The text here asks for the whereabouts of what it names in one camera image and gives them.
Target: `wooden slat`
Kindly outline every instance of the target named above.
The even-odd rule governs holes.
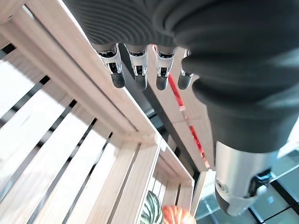
[[[142,144],[130,172],[112,224],[136,223],[144,204],[150,177],[158,159],[160,146]]]
[[[192,195],[193,195],[193,185],[186,186],[182,183],[179,191],[179,196],[178,196],[178,206],[181,207],[182,209],[186,209],[190,211]]]
[[[122,144],[123,141],[120,140],[118,136],[113,135],[111,137],[111,140],[106,146],[100,161],[94,168],[79,200],[67,220],[68,224],[86,223],[88,216],[97,201],[98,195],[103,189],[111,168],[115,163]]]
[[[0,60],[0,74],[0,118],[44,76],[18,49]]]
[[[148,186],[148,190],[153,191],[154,185],[155,185],[155,181],[156,181],[156,176],[157,176],[157,171],[155,169],[153,176],[150,178],[149,180],[149,186]]]
[[[170,85],[167,85],[167,88],[164,91],[160,91],[156,87],[157,56],[152,46],[148,47],[147,78],[149,85],[151,86],[155,96],[158,98],[171,123],[184,120]]]
[[[169,167],[171,167],[171,169],[176,174],[178,174],[180,180],[192,180],[192,177],[190,176],[186,168],[183,166],[181,161],[177,158],[177,156],[169,148],[169,146],[165,143],[164,140],[163,143],[166,146],[165,151],[160,151],[160,156],[162,157],[163,162],[166,163]]]
[[[188,171],[188,173],[191,176],[193,176],[194,175],[194,170],[192,169],[192,167],[190,166],[189,162],[186,160],[186,158],[184,157],[184,155],[181,154],[178,159],[181,161],[181,163],[186,168],[186,170]]]
[[[71,100],[50,80],[0,129],[0,189]]]
[[[179,180],[179,174],[171,165],[166,163],[162,156],[159,156],[155,170],[164,174],[172,180]]]
[[[176,83],[178,83],[178,77],[181,72],[181,61],[184,57],[184,52],[185,49],[178,48],[174,57],[171,72]],[[210,164],[210,168],[215,169],[213,138],[206,106],[195,97],[192,90],[192,84],[198,78],[199,77],[197,75],[194,75],[190,86],[186,90],[180,90],[178,88],[178,91],[184,102],[185,112],[190,119],[190,125],[194,127],[197,133],[197,136],[205,151],[206,158]]]
[[[36,223],[63,222],[110,132],[99,121],[95,123],[40,211]]]
[[[109,72],[74,23],[75,19],[67,12],[64,3],[58,0],[31,0],[26,5],[133,125],[140,132],[154,133],[150,121],[128,91],[113,86]]]
[[[162,185],[161,185],[161,189],[160,189],[160,192],[159,192],[159,200],[160,200],[161,203],[163,202],[164,195],[165,195],[165,192],[166,192],[167,179],[168,178],[166,176],[163,176],[163,178],[162,178]]]
[[[195,216],[195,213],[197,211],[197,207],[200,201],[200,194],[202,191],[202,188],[204,186],[204,182],[205,182],[205,178],[206,178],[206,174],[207,172],[201,172],[199,179],[197,181],[196,187],[195,187],[195,191],[194,191],[194,195],[193,195],[193,199],[192,199],[192,203],[191,203],[191,209],[190,209],[190,213]]]
[[[189,126],[185,121],[177,122],[173,124],[174,128],[177,130],[177,133],[181,137],[183,144],[185,145],[188,153],[193,159],[197,169],[199,171],[206,171],[207,168],[203,162],[203,159],[200,155],[200,151],[194,141],[193,136],[191,135]]]
[[[174,152],[177,148],[176,142],[173,140],[171,135],[168,135],[167,144],[169,145],[169,148]]]
[[[25,9],[2,25],[0,32],[115,133],[135,132],[129,121]]]
[[[156,176],[154,188],[153,188],[153,192],[157,196],[159,196],[159,193],[160,193],[160,189],[161,189],[161,186],[162,186],[162,180],[163,180],[163,176],[162,176],[161,173],[158,172],[157,176]]]
[[[4,48],[8,44],[9,41],[6,38],[4,38],[4,36],[0,35],[0,49]]]
[[[107,223],[140,145],[125,142],[86,223]]]
[[[148,48],[148,74],[149,85],[151,86],[155,96],[158,98],[174,129],[180,136],[197,169],[199,171],[206,170],[206,166],[199,155],[199,150],[195,144],[193,136],[191,135],[188,124],[180,111],[178,102],[170,85],[168,85],[164,91],[159,91],[156,88],[157,59],[156,53],[152,47]]]
[[[176,202],[177,194],[178,194],[178,183],[168,181],[162,205],[173,206]]]
[[[1,0],[0,24],[12,19],[13,15],[26,3],[27,0]]]
[[[0,222],[26,223],[93,117],[76,105],[0,203]]]

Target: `black rubber sleeve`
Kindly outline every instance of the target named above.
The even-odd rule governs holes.
[[[171,1],[155,25],[192,52],[182,65],[200,76],[193,91],[207,105],[214,141],[278,150],[299,114],[298,1],[197,2]]]

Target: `wooden shelf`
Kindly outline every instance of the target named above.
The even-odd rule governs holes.
[[[118,116],[110,123],[74,103],[77,94],[55,79],[56,63],[47,73],[48,62],[33,61],[21,38],[0,41],[17,43],[0,62],[1,120],[10,114],[0,128],[1,223],[137,223],[149,189],[163,205],[190,209],[194,180],[152,125],[154,138],[122,138],[111,128]]]

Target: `black fingertip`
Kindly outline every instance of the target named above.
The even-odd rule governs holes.
[[[135,84],[140,90],[145,90],[148,86],[148,81],[146,76],[138,75],[135,76]]]
[[[191,83],[191,79],[192,77],[190,76],[183,76],[182,74],[179,75],[178,77],[178,87],[181,90],[185,90],[189,87],[190,83]]]
[[[111,74],[111,78],[112,78],[113,85],[116,88],[120,89],[125,86],[125,77],[123,75],[123,72],[113,73],[113,74]]]
[[[159,77],[156,79],[156,86],[158,90],[165,90],[167,87],[168,77]]]

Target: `ribbed rubber cover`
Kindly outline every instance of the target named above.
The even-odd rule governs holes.
[[[151,22],[158,0],[64,0],[90,42],[174,46]]]

